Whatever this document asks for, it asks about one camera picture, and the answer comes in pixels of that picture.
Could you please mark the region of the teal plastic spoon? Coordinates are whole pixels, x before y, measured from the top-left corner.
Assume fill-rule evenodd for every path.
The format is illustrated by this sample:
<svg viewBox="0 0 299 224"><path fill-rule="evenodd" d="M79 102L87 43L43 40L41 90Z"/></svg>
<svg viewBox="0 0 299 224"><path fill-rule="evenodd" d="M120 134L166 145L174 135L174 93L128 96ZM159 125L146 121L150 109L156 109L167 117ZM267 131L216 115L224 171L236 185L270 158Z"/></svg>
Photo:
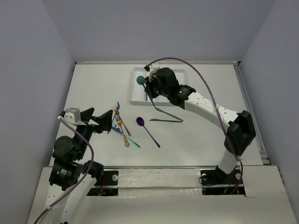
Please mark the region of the teal plastic spoon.
<svg viewBox="0 0 299 224"><path fill-rule="evenodd" d="M149 88L149 83L150 83L149 77L138 76L136 78L136 82L139 85L143 86L145 89Z"/></svg>

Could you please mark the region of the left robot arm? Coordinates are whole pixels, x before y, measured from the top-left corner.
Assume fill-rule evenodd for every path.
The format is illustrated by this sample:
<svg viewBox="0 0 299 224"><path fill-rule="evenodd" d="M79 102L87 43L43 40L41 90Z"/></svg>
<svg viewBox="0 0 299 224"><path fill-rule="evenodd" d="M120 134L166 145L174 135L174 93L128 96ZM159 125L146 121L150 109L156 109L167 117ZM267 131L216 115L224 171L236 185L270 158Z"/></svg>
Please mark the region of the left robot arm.
<svg viewBox="0 0 299 224"><path fill-rule="evenodd" d="M74 136L61 136L53 146L49 189L42 214L37 224L71 224L84 198L93 186L103 187L111 175L104 166L94 161L90 144L93 133L101 134L112 128L113 111L93 115L94 108L80 111L68 108L58 116Z"/></svg>

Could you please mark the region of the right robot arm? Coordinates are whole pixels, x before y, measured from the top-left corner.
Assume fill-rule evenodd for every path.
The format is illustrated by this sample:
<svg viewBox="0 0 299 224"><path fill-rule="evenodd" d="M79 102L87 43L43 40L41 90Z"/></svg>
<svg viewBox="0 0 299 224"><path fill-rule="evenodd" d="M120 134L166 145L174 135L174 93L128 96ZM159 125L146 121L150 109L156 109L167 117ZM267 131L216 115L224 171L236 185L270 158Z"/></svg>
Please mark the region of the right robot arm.
<svg viewBox="0 0 299 224"><path fill-rule="evenodd" d="M193 112L218 126L225 135L225 152L219 164L201 177L201 184L213 186L225 184L233 171L241 164L241 156L256 136L251 114L236 112L218 105L214 98L207 99L188 85L179 84L170 68L157 68L149 76L139 76L137 83L143 86L150 99L163 96L183 110Z"/></svg>

